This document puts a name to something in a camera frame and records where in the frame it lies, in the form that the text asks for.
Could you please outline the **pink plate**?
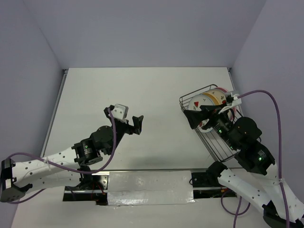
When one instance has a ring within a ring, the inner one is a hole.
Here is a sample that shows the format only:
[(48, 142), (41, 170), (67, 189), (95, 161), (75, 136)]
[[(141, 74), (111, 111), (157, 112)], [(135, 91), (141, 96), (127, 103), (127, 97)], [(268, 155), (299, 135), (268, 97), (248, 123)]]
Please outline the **pink plate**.
[[(222, 90), (225, 94), (228, 92), (228, 90), (226, 90), (226, 89), (224, 89), (224, 88), (222, 88), (222, 87), (216, 87), (216, 88)], [(234, 120), (233, 115), (237, 113), (237, 108), (236, 108), (236, 107), (233, 107), (233, 108), (232, 108), (232, 111), (233, 111), (233, 113), (232, 113), (231, 111), (228, 112), (228, 116), (229, 116), (230, 120), (233, 121), (233, 120)]]

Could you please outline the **white strawberry plate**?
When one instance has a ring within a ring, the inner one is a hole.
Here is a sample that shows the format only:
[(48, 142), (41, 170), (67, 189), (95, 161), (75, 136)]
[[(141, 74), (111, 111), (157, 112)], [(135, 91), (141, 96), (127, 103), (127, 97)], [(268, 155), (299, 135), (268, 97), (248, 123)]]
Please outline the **white strawberry plate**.
[(213, 95), (220, 104), (226, 101), (225, 93), (218, 88), (209, 90), (209, 94)]
[[(189, 105), (188, 105), (188, 110), (201, 111), (201, 108), (200, 108), (201, 105), (215, 105), (215, 104), (208, 96), (206, 96), (204, 94), (199, 94), (199, 95), (195, 95), (194, 97), (191, 98)], [(205, 120), (201, 121), (200, 124), (198, 125), (198, 129), (202, 133), (208, 133), (208, 132), (212, 131), (212, 127), (205, 128), (208, 121), (209, 121), (209, 119), (205, 119)]]

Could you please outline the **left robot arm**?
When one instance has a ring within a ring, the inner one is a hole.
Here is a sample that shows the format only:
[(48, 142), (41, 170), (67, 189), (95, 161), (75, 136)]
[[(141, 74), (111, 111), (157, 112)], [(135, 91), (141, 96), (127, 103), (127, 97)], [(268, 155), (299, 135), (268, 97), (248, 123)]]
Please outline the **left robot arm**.
[(115, 150), (125, 134), (140, 135), (144, 116), (133, 116), (133, 124), (126, 119), (128, 107), (116, 104), (104, 109), (111, 125), (99, 127), (86, 139), (66, 150), (50, 156), (36, 157), (22, 153), (32, 160), (13, 161), (14, 153), (1, 162), (0, 200), (19, 204), (23, 197), (35, 191), (57, 186), (78, 185), (88, 189), (93, 185), (93, 174), (104, 170), (114, 157)]

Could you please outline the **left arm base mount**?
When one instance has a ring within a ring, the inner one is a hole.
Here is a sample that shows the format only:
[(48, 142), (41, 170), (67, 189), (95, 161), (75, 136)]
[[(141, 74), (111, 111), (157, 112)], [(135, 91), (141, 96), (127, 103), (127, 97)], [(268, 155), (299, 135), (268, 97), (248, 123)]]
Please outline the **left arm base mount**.
[(65, 186), (64, 202), (92, 201), (96, 205), (108, 205), (108, 185), (110, 172), (98, 172), (91, 177), (85, 177), (75, 187)]

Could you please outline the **yellow plate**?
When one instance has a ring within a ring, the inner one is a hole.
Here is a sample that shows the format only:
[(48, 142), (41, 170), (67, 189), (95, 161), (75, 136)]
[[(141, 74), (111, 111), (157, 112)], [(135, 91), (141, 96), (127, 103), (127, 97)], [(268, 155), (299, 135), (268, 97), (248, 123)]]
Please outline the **yellow plate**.
[(217, 98), (209, 93), (202, 93), (203, 95), (207, 96), (208, 98), (210, 98), (212, 100), (212, 102), (214, 103), (214, 105), (220, 105), (219, 101), (217, 100)]

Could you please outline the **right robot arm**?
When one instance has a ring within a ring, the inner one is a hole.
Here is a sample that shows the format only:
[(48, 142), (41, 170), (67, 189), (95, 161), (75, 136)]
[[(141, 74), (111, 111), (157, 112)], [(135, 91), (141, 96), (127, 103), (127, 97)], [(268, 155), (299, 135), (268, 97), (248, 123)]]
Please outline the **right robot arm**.
[(199, 110), (183, 110), (191, 129), (207, 120), (224, 143), (233, 151), (240, 166), (250, 173), (262, 189), (239, 178), (220, 161), (213, 162), (207, 172), (207, 182), (222, 185), (247, 200), (263, 215), (272, 228), (302, 228), (304, 204), (279, 176), (279, 167), (271, 152), (258, 140), (262, 134), (255, 121), (240, 117), (231, 121), (224, 105), (202, 105)]

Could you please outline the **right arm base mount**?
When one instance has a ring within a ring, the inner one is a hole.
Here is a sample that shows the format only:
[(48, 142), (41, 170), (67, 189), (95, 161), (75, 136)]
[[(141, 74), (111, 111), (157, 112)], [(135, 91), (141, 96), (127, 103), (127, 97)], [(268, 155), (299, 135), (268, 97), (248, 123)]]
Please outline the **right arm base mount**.
[(192, 172), (189, 184), (193, 187), (193, 197), (195, 200), (221, 198), (222, 196), (234, 198), (237, 196), (235, 192), (220, 185), (210, 173), (205, 171)]

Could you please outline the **wire dish rack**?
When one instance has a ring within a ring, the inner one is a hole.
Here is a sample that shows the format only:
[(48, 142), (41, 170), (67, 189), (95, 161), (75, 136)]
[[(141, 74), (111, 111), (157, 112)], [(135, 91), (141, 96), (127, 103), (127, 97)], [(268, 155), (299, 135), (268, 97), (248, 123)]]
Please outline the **wire dish rack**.
[[(179, 98), (180, 108), (182, 111), (188, 110), (188, 105), (192, 97), (202, 93), (209, 93), (209, 90), (218, 87), (216, 84), (205, 86), (201, 89), (195, 90), (191, 93), (183, 95)], [(218, 134), (212, 129), (208, 133), (202, 133), (198, 127), (195, 129), (200, 140), (203, 142), (206, 149), (209, 151), (211, 157), (215, 161), (226, 162), (233, 158), (237, 153), (221, 139)]]

